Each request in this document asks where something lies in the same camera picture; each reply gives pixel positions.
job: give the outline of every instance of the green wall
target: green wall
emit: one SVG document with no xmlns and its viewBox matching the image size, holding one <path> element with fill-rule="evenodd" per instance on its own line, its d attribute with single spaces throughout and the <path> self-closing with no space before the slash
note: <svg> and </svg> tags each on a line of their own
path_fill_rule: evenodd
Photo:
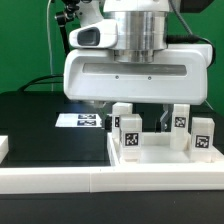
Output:
<svg viewBox="0 0 224 224">
<path fill-rule="evenodd" d="M 0 92 L 17 90 L 33 78 L 49 75 L 49 54 L 46 32 L 48 0 L 1 1 L 0 20 Z M 51 5 L 51 35 L 54 56 L 54 73 L 62 73 L 64 52 L 54 15 L 63 10 L 56 0 Z M 215 64 L 208 70 L 208 101 L 224 115 L 224 4 L 215 2 L 200 14 L 185 14 L 192 30 L 214 42 L 217 48 Z M 69 24 L 77 27 L 78 21 Z M 174 15 L 169 17 L 169 33 L 184 34 Z M 51 87 L 32 87 L 32 90 L 50 90 Z"/>
</svg>

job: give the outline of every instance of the white cube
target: white cube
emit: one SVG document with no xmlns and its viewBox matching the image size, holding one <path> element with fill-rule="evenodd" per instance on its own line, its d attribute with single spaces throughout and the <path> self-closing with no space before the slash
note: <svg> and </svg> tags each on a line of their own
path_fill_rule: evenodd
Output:
<svg viewBox="0 0 224 224">
<path fill-rule="evenodd" d="M 210 118 L 193 118 L 190 159 L 211 162 L 214 154 L 213 136 L 215 123 Z"/>
<path fill-rule="evenodd" d="M 9 152 L 8 136 L 0 136 L 0 163 Z"/>
<path fill-rule="evenodd" d="M 142 119 L 138 114 L 120 117 L 120 157 L 138 160 L 141 154 Z"/>
<path fill-rule="evenodd" d="M 115 103 L 112 108 L 112 137 L 120 139 L 120 115 L 132 114 L 133 104 Z"/>
<path fill-rule="evenodd" d="M 188 123 L 190 105 L 175 104 L 172 114 L 170 135 L 170 148 L 174 150 L 186 150 L 188 146 Z"/>
</svg>

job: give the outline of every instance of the white base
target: white base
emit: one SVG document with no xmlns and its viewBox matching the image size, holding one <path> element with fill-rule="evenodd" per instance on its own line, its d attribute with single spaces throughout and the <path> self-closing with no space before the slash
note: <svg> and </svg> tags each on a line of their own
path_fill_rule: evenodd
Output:
<svg viewBox="0 0 224 224">
<path fill-rule="evenodd" d="M 220 154 L 215 163 L 120 165 L 111 134 L 108 152 L 112 167 L 2 168 L 0 194 L 224 189 Z"/>
<path fill-rule="evenodd" d="M 119 144 L 108 134 L 108 153 L 112 166 L 124 164 L 150 164 L 150 163 L 193 163 L 223 162 L 222 155 L 215 147 L 208 150 L 190 150 L 191 135 L 188 135 L 187 150 L 170 149 L 170 133 L 142 133 L 142 147 L 140 149 L 140 159 L 129 163 L 128 160 L 119 158 Z"/>
</svg>

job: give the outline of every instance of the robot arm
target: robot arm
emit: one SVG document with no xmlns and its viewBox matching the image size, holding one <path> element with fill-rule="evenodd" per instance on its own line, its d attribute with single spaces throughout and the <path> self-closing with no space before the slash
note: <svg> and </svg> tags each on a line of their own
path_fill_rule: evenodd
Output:
<svg viewBox="0 0 224 224">
<path fill-rule="evenodd" d="M 80 21 L 81 27 L 86 27 L 91 24 L 101 22 L 104 18 L 100 12 L 98 0 L 80 1 L 79 10 L 76 11 L 76 16 Z"/>
<path fill-rule="evenodd" d="M 201 104 L 212 47 L 167 44 L 169 11 L 169 0 L 106 0 L 105 19 L 96 17 L 70 34 L 78 49 L 66 59 L 65 94 L 74 100 Z"/>
</svg>

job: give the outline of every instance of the black table surface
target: black table surface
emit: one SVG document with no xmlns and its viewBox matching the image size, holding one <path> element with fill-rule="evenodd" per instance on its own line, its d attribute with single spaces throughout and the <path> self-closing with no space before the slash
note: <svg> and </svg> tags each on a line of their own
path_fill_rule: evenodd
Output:
<svg viewBox="0 0 224 224">
<path fill-rule="evenodd" d="M 110 165 L 104 129 L 55 128 L 59 113 L 98 113 L 92 105 L 70 102 L 63 93 L 8 92 L 0 95 L 0 107 L 0 134 L 9 136 L 10 147 L 2 168 Z M 134 112 L 143 117 L 144 131 L 153 131 L 162 107 L 136 104 Z M 224 152 L 223 117 L 206 106 L 192 107 L 192 116 L 214 119 L 214 145 Z M 223 224 L 224 191 L 0 195 L 0 223 Z"/>
</svg>

